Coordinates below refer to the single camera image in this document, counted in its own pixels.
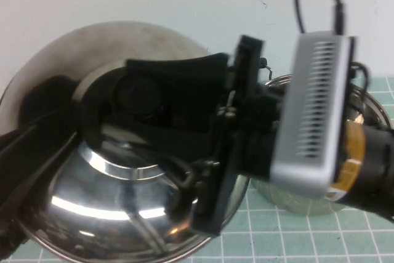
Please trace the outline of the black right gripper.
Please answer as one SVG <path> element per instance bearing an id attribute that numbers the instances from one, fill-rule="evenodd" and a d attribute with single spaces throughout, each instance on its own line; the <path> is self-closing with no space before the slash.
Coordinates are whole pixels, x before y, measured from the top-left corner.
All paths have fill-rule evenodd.
<path id="1" fill-rule="evenodd" d="M 258 82 L 259 70 L 267 67 L 261 58 L 262 48 L 263 41 L 243 35 L 229 67 L 229 55 L 224 53 L 186 60 L 126 61 L 129 95 L 220 99 L 212 141 L 204 133 L 137 122 L 103 123 L 103 135 L 132 148 L 189 163 L 210 156 L 198 185 L 198 201 L 193 211 L 193 230 L 205 235 L 221 233 L 239 176 L 263 180 L 269 177 L 285 91 Z"/>

